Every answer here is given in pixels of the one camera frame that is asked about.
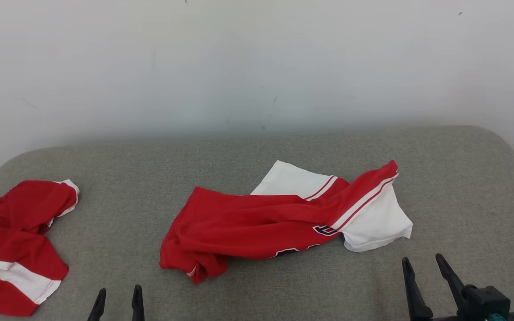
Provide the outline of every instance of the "folded clothing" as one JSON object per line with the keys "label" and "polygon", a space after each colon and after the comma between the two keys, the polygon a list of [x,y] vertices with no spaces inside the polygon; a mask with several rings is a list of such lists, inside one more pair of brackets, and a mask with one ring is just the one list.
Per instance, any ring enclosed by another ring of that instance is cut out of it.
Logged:
{"label": "folded clothing", "polygon": [[[199,283],[225,272],[229,256],[271,258],[323,244],[339,232],[353,251],[409,237],[411,222],[391,189],[397,169],[392,160],[349,184],[277,162],[252,195],[195,187],[163,240],[160,266]],[[353,227],[356,221],[362,226]]]}
{"label": "folded clothing", "polygon": [[75,208],[67,181],[23,181],[0,198],[0,313],[26,317],[61,284],[69,267],[42,234]]}

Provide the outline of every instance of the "white wall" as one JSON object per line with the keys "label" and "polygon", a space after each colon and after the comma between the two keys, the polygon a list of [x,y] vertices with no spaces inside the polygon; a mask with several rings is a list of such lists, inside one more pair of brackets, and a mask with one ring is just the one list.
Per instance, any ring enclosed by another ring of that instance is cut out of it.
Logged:
{"label": "white wall", "polygon": [[411,124],[514,147],[514,0],[0,0],[0,165],[123,136]]}

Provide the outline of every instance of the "gray fabric surface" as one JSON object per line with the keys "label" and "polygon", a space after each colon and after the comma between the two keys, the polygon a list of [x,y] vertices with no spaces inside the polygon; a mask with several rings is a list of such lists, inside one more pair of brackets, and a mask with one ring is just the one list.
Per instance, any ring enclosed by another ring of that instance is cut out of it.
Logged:
{"label": "gray fabric surface", "polygon": [[[277,159],[349,181],[395,159],[412,239],[363,253],[336,239],[275,259],[233,259],[226,274],[198,286],[159,268],[162,239],[195,185],[246,194]],[[514,310],[514,152],[479,128],[50,148],[2,166],[0,195],[24,179],[80,187],[77,208],[46,234],[70,272],[34,321],[86,320],[102,287],[103,320],[130,320],[137,283],[149,321],[408,320],[404,256],[440,317],[455,303],[437,252],[464,283],[496,286]]]}

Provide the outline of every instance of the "red fabric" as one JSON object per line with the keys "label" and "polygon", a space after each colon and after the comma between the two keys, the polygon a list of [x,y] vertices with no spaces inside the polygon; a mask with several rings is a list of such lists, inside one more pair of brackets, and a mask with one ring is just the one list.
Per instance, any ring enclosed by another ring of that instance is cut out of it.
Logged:
{"label": "red fabric", "polygon": [[[0,198],[0,261],[17,262],[51,280],[62,280],[69,267],[45,233],[51,219],[77,202],[77,191],[65,183],[23,181]],[[38,305],[12,283],[0,280],[0,313],[29,316]]]}
{"label": "red fabric", "polygon": [[397,169],[392,160],[351,184],[338,178],[312,201],[296,195],[234,196],[195,187],[163,240],[160,266],[200,283],[225,272],[228,256],[265,259],[328,242],[339,234],[328,227]]}

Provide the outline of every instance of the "red stripe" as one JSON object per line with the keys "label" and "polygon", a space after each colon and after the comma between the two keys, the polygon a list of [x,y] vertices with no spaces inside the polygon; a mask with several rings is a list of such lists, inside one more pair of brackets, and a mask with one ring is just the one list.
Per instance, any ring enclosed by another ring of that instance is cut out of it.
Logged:
{"label": "red stripe", "polygon": [[350,221],[351,218],[353,218],[357,213],[358,211],[360,211],[369,201],[371,201],[372,199],[374,199],[374,197],[377,197],[378,194],[382,191],[382,189],[384,189],[384,186],[386,186],[386,184],[390,183],[391,181],[393,181],[394,179],[392,178],[391,180],[389,181],[386,181],[386,183],[382,184],[382,186],[380,187],[378,193],[375,193],[372,197],[370,197],[369,199],[367,199],[362,206],[360,206],[356,211],[354,211],[354,213],[344,222],[341,224],[341,226],[339,226],[339,228],[337,228],[337,230],[340,231],[340,229],[346,225],[346,223],[348,223]]}
{"label": "red stripe", "polygon": [[326,185],[328,185],[328,183],[330,182],[330,180],[334,177],[334,175],[331,175],[329,178],[328,178],[328,181],[326,183],[324,183],[323,187],[321,187],[318,191],[316,191],[316,193],[314,193],[313,195],[305,198],[304,200],[307,201],[309,198],[311,197],[315,197],[318,193],[320,193],[320,191],[322,191],[324,189],[324,187],[326,187]]}

